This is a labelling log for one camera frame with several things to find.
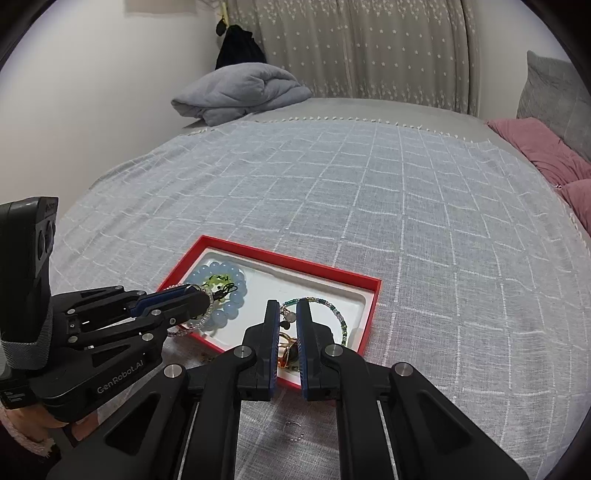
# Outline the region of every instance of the pink pillow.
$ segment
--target pink pillow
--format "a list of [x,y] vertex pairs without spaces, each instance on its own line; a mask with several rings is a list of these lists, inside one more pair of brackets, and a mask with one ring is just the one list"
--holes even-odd
[[577,180],[556,189],[573,209],[581,225],[591,235],[591,180]]
[[591,179],[591,164],[537,118],[491,120],[487,125],[523,153],[552,185]]

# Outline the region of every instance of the checkered blanket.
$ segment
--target checkered blanket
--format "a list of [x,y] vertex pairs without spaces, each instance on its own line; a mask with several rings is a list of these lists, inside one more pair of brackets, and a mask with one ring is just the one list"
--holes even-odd
[[[381,278],[366,359],[415,365],[532,478],[591,404],[588,250],[542,176],[489,142],[238,122],[112,170],[59,232],[54,293],[153,290],[202,234]],[[186,365],[196,351],[164,348]],[[331,406],[279,390],[241,418],[237,478],[339,477]]]

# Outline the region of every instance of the gray pillow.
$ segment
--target gray pillow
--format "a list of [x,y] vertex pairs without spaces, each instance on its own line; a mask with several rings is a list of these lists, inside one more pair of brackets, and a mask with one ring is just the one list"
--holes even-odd
[[591,96],[572,63],[527,53],[517,118],[535,117],[591,161]]

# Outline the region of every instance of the hanging clothes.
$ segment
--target hanging clothes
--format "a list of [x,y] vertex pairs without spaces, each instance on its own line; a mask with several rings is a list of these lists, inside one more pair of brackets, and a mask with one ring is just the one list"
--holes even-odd
[[267,63],[265,54],[252,38],[252,32],[230,25],[217,56],[216,70],[237,63]]

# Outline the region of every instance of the curtain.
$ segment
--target curtain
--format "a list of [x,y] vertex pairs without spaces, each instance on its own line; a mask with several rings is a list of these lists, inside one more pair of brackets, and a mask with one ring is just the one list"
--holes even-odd
[[267,61],[315,96],[478,114],[472,0],[230,0],[228,8]]

